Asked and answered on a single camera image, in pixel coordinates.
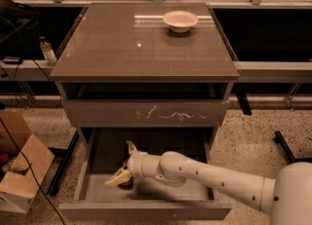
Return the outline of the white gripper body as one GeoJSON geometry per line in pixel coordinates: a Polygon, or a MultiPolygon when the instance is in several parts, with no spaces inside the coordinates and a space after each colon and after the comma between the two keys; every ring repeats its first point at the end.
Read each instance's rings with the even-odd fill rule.
{"type": "Polygon", "coordinates": [[[128,160],[128,170],[133,177],[144,178],[142,166],[146,156],[146,152],[140,151],[137,151],[130,156],[128,160]]]}

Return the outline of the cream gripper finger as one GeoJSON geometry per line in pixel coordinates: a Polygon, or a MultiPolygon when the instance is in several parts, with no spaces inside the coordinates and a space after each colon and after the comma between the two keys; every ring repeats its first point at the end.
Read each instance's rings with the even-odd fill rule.
{"type": "Polygon", "coordinates": [[[118,185],[128,186],[131,183],[131,179],[131,173],[127,169],[120,168],[104,184],[108,187],[116,187],[118,185]]]}
{"type": "Polygon", "coordinates": [[[128,153],[130,155],[133,155],[134,153],[137,152],[136,146],[130,140],[127,140],[126,143],[128,145],[128,153]]]}

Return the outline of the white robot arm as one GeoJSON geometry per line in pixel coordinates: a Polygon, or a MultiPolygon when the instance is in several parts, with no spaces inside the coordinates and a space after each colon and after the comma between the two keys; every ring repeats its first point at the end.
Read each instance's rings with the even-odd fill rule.
{"type": "Polygon", "coordinates": [[[105,181],[115,187],[133,177],[179,187],[192,179],[270,217],[270,225],[312,225],[312,164],[298,162],[267,178],[201,163],[180,153],[160,156],[137,150],[128,141],[129,159],[105,181]]]}

